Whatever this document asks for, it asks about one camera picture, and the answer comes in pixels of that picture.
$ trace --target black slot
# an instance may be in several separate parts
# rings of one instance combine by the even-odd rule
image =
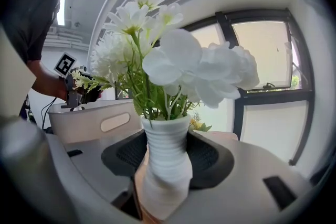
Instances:
[[[82,154],[83,151],[81,151],[81,150],[73,150],[73,151],[68,151],[67,153],[68,153],[69,157],[71,158],[71,157],[75,157],[77,155]]]
[[[136,190],[134,178],[131,178],[129,189],[123,191],[111,204],[133,218],[142,220],[142,213]]]
[[[285,209],[296,200],[295,194],[278,176],[272,176],[263,179],[266,187],[271,192],[280,210]]]

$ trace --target black cable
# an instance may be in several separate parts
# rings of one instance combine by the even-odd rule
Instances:
[[[45,109],[47,106],[49,106],[52,102],[53,102],[53,100],[49,104],[47,104],[44,108],[41,109],[41,119],[42,119],[42,121],[43,121],[43,109]]]
[[[46,115],[47,115],[47,112],[48,110],[50,109],[50,107],[53,105],[53,103],[56,101],[57,97],[55,97],[53,99],[53,101],[50,103],[50,105],[48,106],[47,110],[46,110],[46,113],[44,114],[44,117],[43,117],[43,120],[42,120],[42,130],[44,128],[44,121],[46,120]]]

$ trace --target black window frame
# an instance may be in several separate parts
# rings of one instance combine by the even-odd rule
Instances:
[[[303,134],[293,158],[288,161],[289,165],[296,165],[310,133],[315,96],[313,69],[308,47],[305,38],[289,9],[248,9],[228,13],[216,12],[215,16],[189,24],[183,27],[183,29],[194,31],[218,23],[225,40],[230,42],[230,48],[234,48],[235,46],[239,46],[239,43],[232,24],[258,21],[280,21],[286,23],[288,39],[290,41],[292,41],[292,39],[295,40],[298,58],[300,60],[300,70],[302,72],[301,81],[304,81],[304,83],[302,84],[302,89],[297,90],[266,91],[265,89],[264,92],[253,92],[253,90],[247,92],[243,89],[238,89],[241,97],[235,100],[233,132],[240,140],[245,106],[307,101],[308,111]],[[276,87],[272,89],[288,89],[288,87]]]
[[[120,89],[117,89],[117,87],[114,88],[114,94],[115,94],[115,99],[116,100],[128,100],[128,99],[133,99],[133,94],[132,91],[130,89],[128,89],[128,98],[124,98],[124,97],[119,97],[119,94],[121,93]]]

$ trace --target beige floor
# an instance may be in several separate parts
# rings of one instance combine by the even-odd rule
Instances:
[[[237,135],[234,133],[226,133],[226,132],[211,132],[213,134],[218,134],[221,136],[225,136],[228,139],[234,139],[234,140],[238,140]],[[135,186],[136,186],[136,190],[138,192],[138,199],[141,200],[141,187],[142,187],[142,181],[143,181],[143,177],[145,175],[146,172],[146,168],[148,165],[148,156],[149,156],[149,151],[148,151],[148,147],[147,147],[147,152],[145,154],[144,160],[142,162],[142,164],[140,165],[139,169],[137,170],[136,174],[135,174]],[[141,211],[142,211],[142,222],[145,224],[157,224],[157,223],[162,223],[162,220],[160,219],[156,219],[154,218],[150,213],[148,213],[146,211],[146,209],[144,209],[141,204]]]

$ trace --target white plastic bin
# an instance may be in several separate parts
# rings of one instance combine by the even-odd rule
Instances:
[[[84,110],[62,109],[54,104],[49,118],[63,143],[75,143],[142,129],[132,100],[103,100],[81,105]]]

